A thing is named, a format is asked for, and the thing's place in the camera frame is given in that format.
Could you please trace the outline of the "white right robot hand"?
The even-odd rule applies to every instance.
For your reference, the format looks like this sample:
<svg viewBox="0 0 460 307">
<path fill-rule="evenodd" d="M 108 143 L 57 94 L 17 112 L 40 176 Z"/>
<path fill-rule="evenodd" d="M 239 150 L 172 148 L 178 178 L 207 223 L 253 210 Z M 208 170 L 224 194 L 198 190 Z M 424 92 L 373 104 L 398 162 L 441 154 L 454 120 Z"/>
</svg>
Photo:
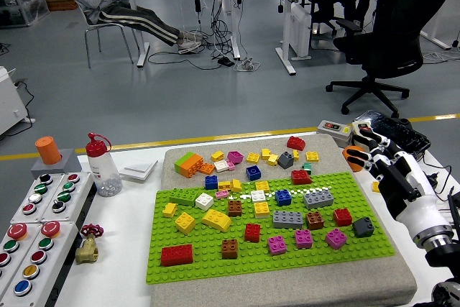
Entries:
<svg viewBox="0 0 460 307">
<path fill-rule="evenodd" d="M 379 182 L 379 191 L 394 220 L 404 224 L 420 248 L 429 242 L 451 242 L 450 223 L 436 206 L 436 194 L 410 153 L 407 153 L 369 127 L 363 127 L 353 140 L 368 146 L 368 152 L 350 152 L 350 160 L 361 165 Z"/>
</svg>

